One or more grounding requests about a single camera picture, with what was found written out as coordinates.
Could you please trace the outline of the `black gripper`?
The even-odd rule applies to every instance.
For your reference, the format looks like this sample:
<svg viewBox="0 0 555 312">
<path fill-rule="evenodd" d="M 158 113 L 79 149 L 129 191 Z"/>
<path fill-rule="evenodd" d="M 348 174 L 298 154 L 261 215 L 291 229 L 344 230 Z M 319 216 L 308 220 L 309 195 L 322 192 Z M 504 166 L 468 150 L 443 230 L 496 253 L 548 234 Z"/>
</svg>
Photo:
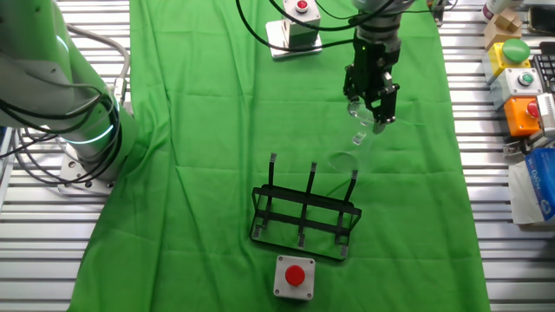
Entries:
<svg viewBox="0 0 555 312">
<path fill-rule="evenodd" d="M 382 133 L 395 122 L 395 105 L 399 85 L 393 83 L 391 69 L 400 57 L 400 42 L 368 42 L 355 37 L 354 61 L 345 67 L 343 95 L 359 102 L 359 94 L 366 94 L 367 108 L 374 115 L 374 133 Z"/>
</svg>

